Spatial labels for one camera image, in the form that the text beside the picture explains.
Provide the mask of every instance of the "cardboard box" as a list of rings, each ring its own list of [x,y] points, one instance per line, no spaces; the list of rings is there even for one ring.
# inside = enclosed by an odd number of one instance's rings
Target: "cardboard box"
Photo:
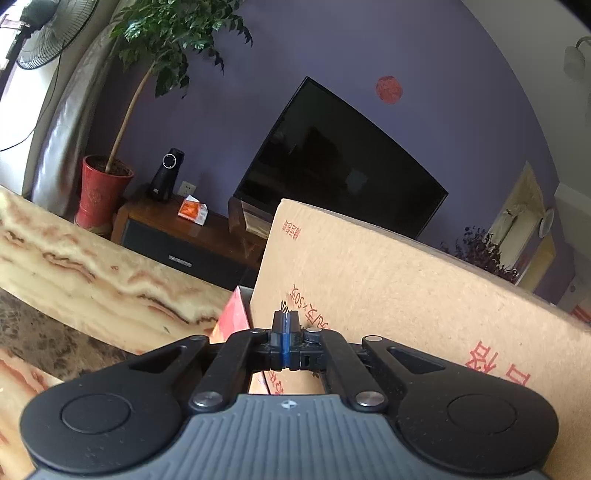
[[[381,335],[536,390],[560,420],[547,473],[591,478],[590,329],[558,308],[423,244],[289,200],[252,296],[254,326],[270,328],[285,305],[303,326],[349,342]],[[267,380],[273,392],[322,392],[308,372]]]

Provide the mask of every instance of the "orange tissue box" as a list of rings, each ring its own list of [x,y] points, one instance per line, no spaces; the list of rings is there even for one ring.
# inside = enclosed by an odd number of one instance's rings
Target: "orange tissue box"
[[[207,218],[207,205],[200,203],[199,200],[189,195],[183,200],[183,204],[178,210],[178,216],[191,220],[198,225],[203,225]]]

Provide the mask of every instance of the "tv stand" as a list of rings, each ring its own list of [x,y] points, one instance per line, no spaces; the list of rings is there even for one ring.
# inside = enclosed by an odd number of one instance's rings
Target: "tv stand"
[[[232,235],[211,210],[203,226],[179,217],[182,201],[157,202],[140,188],[117,212],[111,241],[228,290],[254,287],[264,247]]]

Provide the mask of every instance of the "black speaker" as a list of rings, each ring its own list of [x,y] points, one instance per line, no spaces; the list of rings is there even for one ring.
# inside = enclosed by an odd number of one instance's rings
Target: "black speaker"
[[[170,198],[183,160],[184,152],[181,152],[178,148],[170,149],[163,157],[160,168],[158,168],[156,175],[150,182],[147,192],[148,197],[159,202],[166,202]]]

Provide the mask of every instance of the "green leaves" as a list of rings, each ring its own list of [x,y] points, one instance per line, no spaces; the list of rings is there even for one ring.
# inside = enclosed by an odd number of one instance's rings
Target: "green leaves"
[[[207,52],[223,72],[225,64],[215,48],[214,32],[223,27],[236,30],[252,45],[251,33],[235,14],[240,4],[241,0],[137,0],[115,17],[111,36],[125,40],[119,51],[125,68],[144,57],[152,63],[156,96],[175,87],[185,89],[186,95],[187,52]]]

